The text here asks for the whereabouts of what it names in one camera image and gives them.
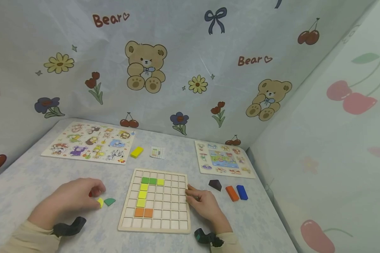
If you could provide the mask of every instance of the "yellow flower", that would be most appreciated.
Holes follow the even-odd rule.
[[[48,68],[48,73],[55,72],[60,74],[63,72],[68,72],[70,67],[73,67],[74,59],[69,58],[69,55],[62,55],[61,53],[56,54],[56,59],[54,57],[49,57],[49,62],[44,64],[44,67]]]
[[[189,90],[193,90],[194,93],[202,93],[207,90],[208,83],[204,82],[205,78],[201,78],[200,75],[193,77],[191,81],[189,81]]]

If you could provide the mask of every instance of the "blue flower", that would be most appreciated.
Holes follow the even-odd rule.
[[[184,115],[181,112],[177,112],[176,115],[170,116],[170,121],[173,122],[173,125],[185,125],[189,117]]]
[[[42,114],[46,114],[48,108],[55,106],[59,106],[59,98],[40,98],[34,105],[35,110],[37,112],[41,112]]]

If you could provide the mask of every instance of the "pink cherry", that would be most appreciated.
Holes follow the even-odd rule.
[[[341,101],[352,93],[348,83],[344,80],[334,82],[327,90],[327,96],[334,101]]]
[[[377,99],[366,97],[360,93],[352,93],[343,101],[343,109],[350,114],[359,115],[366,112],[377,103]]]

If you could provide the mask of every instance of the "yellow tile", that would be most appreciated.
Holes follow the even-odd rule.
[[[145,207],[146,200],[144,199],[138,199],[137,201],[137,207]]]
[[[148,184],[140,184],[140,190],[141,191],[147,191],[148,190]]]
[[[144,191],[139,191],[139,195],[138,195],[139,198],[146,198],[146,192]]]

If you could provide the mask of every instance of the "teddy bear print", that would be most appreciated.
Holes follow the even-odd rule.
[[[162,45],[151,46],[130,41],[125,46],[125,54],[129,59],[128,88],[140,90],[145,87],[148,92],[157,93],[166,79],[160,71],[167,54],[166,48]]]
[[[267,121],[273,117],[273,114],[280,109],[279,102],[291,90],[290,82],[280,82],[277,80],[266,79],[259,84],[259,93],[252,101],[252,104],[246,109],[248,117],[256,117]]]

